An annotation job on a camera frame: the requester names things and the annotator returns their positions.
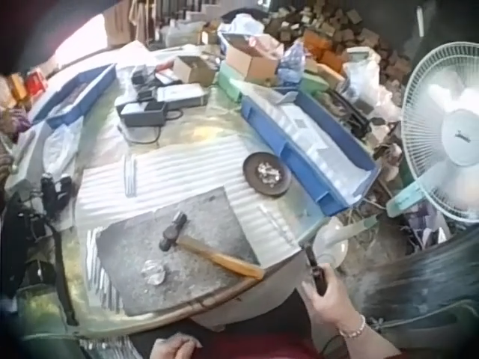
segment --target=workbench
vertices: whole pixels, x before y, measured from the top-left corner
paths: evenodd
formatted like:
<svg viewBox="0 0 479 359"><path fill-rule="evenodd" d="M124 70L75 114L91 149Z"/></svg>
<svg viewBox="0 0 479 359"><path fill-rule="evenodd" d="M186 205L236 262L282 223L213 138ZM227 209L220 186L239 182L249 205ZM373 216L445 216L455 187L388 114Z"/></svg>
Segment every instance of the workbench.
<svg viewBox="0 0 479 359"><path fill-rule="evenodd" d="M245 139L250 151L267 150L242 119L238 112L238 104L230 101L222 90L214 85L210 88L207 105L185 109L181 120L171 121L162 129L162 134L155 144L128 145L117 129L119 119L113 106L123 81L121 73L123 71L124 74L126 71L122 68L131 67L132 61L138 61L141 58L140 54L146 58L143 62L154 63L176 55L197 55L201 51L199 47L187 46L179 51L166 49L145 54L144 48L135 49L137 45L130 45L131 49L128 52L120 49L96 55L61 71L49 81L49 86L55 88L55 86L61 86L62 82L67 81L72 74L83 69L111 62L118 63L117 74L120 81L114 82L106 90L84 119L79 153L76 158L74 178L76 183L81 183L84 170L119 162L129 150L136 155L141 155L171 144L196 143L235 134ZM33 114L38 111L41 104L42 100L34 105ZM155 129L144 129L144 133L139 134L139 140L147 141L154 138L154 133ZM285 196L272 201L281 211L282 217L296 239L304 236L305 232L311 228L318 228L327 222L320 208L295 180ZM86 229L74 227L64 231L62 235L65 272L80 326L76 328L66 326L55 293L35 297L23 294L19 299L20 319L29 334L42 336L44 333L54 333L110 337L159 327L186 317L192 317L208 327L238 322L263 314L280 305L299 284L301 274L307 271L305 257L296 249L276 263L272 260L266 268L265 280L260 283L252 279L244 279L239 285L225 288L209 298L176 306L162 313L128 317L123 312L115 313L90 305L82 268L82 256L84 256L82 243L85 241ZM278 236L276 241L284 241L284 239ZM269 244L272 258L274 258L277 246L275 241Z"/></svg>

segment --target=blue plastic tray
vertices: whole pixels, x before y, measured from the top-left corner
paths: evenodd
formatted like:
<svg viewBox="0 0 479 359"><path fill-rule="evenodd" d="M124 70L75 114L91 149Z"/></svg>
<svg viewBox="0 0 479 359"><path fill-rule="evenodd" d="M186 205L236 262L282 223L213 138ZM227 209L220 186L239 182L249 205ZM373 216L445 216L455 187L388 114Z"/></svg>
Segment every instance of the blue plastic tray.
<svg viewBox="0 0 479 359"><path fill-rule="evenodd" d="M96 67L77 74L48 99L33 118L33 123L45 120L50 127L56 129L62 124L69 125L75 122L90 111L100 95L115 79L116 70L114 64ZM66 101L68 96L75 90L78 90L79 87L82 87L82 89L71 106L69 106L68 111L49 116L50 111L55 106Z"/></svg>
<svg viewBox="0 0 479 359"><path fill-rule="evenodd" d="M376 163L356 139L313 97L300 91L294 103L331 136L352 163L366 171L371 171L369 177L355 193L364 197L379 173ZM248 96L242 98L241 115L291 169L325 215L336 215L350 207L328 178L317 169L317 166L296 143Z"/></svg>

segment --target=hand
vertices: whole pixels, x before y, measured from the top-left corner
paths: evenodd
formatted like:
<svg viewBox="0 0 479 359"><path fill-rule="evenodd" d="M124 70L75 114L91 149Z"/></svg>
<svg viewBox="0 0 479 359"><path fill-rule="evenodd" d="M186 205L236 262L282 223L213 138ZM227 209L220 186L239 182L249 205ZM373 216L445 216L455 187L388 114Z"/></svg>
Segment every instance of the hand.
<svg viewBox="0 0 479 359"><path fill-rule="evenodd" d="M151 349L150 359L191 359L201 344L193 337L175 334L167 340L158 339Z"/></svg>
<svg viewBox="0 0 479 359"><path fill-rule="evenodd" d="M330 265L320 266L324 271L327 283L324 296L317 294L316 289L309 283L303 282L302 287L314 308L314 313L324 322L333 324L336 328L346 332L357 331L361 327L361 316L354 309L346 286L336 277Z"/></svg>

